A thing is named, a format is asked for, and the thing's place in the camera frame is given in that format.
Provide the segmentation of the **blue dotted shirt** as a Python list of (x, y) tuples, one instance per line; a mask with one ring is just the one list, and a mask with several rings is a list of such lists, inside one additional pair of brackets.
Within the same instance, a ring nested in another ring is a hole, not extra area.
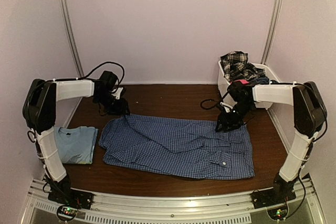
[(192, 179), (254, 177), (247, 127), (216, 132), (215, 126), (214, 121), (130, 114), (111, 120), (99, 145), (109, 165)]

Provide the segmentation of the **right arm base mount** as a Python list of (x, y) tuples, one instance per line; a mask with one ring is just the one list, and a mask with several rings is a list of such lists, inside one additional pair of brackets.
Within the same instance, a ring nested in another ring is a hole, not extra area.
[(274, 189), (254, 190), (251, 194), (254, 209), (266, 208), (268, 217), (273, 221), (283, 221), (289, 216), (289, 201), (296, 199), (296, 194), (291, 191), (285, 196), (276, 196)]

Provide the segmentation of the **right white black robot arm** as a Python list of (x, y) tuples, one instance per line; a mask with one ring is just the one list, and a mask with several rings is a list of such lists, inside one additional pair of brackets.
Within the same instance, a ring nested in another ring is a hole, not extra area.
[(318, 87), (313, 81), (256, 84), (236, 80), (228, 86), (226, 94), (235, 103), (230, 110), (221, 110), (215, 128), (218, 132), (240, 128), (245, 115), (257, 103), (283, 105), (292, 110), (294, 137), (269, 192), (271, 202), (279, 204), (292, 193), (314, 144), (323, 135), (321, 130), (327, 129), (328, 113)]

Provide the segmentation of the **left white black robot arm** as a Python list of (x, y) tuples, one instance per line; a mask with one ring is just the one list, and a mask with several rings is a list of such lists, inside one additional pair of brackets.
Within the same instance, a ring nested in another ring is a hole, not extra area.
[(124, 90), (116, 84), (117, 76), (104, 71), (99, 79), (75, 78), (42, 80), (31, 83), (23, 106), (23, 117), (29, 128), (28, 136), (36, 146), (44, 165), (51, 193), (64, 205), (71, 205), (76, 197), (56, 147), (54, 126), (56, 103), (73, 98), (93, 98), (108, 115), (129, 115)]

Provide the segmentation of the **light blue printed t-shirt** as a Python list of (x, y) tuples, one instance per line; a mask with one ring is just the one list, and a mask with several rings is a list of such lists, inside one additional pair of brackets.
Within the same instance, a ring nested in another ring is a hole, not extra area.
[(55, 127), (55, 142), (61, 162), (63, 164), (92, 164), (98, 131), (92, 126), (80, 126), (74, 129)]

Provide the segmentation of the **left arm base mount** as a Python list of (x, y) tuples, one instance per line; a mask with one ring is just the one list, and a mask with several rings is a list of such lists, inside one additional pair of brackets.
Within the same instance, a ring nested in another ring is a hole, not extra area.
[(93, 201), (93, 193), (80, 190), (70, 190), (70, 195), (65, 195), (56, 190), (51, 190), (48, 200), (59, 203), (56, 216), (60, 221), (73, 221), (80, 210), (90, 210)]

